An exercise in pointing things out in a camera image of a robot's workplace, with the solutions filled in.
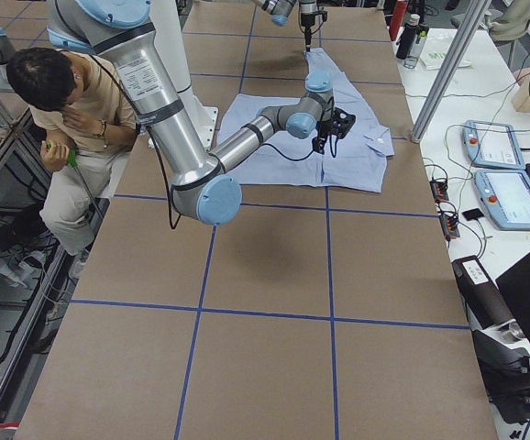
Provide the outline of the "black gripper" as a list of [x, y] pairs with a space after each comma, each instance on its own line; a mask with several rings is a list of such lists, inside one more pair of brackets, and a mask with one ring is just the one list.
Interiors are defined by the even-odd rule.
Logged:
[[355, 124], [355, 116], [344, 110], [334, 107], [327, 119], [320, 120], [316, 124], [316, 136], [312, 139], [312, 151], [324, 153], [326, 145], [329, 145], [331, 153], [337, 153], [337, 145]]
[[313, 34], [319, 30], [325, 22], [325, 12], [301, 13], [299, 15], [299, 26], [304, 34], [304, 46], [306, 51], [311, 49]]

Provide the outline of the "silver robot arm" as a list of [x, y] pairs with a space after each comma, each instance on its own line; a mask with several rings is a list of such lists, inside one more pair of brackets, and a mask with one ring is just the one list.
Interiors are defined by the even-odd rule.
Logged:
[[234, 218], [242, 200], [229, 175], [273, 135], [313, 138], [321, 153], [329, 137], [343, 138], [356, 121], [336, 107], [326, 71], [305, 78], [296, 104], [267, 106], [213, 150], [207, 150], [171, 77], [187, 71], [177, 8], [167, 1], [50, 1], [50, 42], [110, 61], [120, 89], [173, 172], [170, 200], [184, 216], [208, 225]]
[[278, 27], [284, 27], [298, 5], [298, 25], [304, 35], [304, 48], [310, 52], [313, 34], [327, 21], [327, 11], [315, 0], [252, 0], [259, 9], [271, 16], [271, 21]]

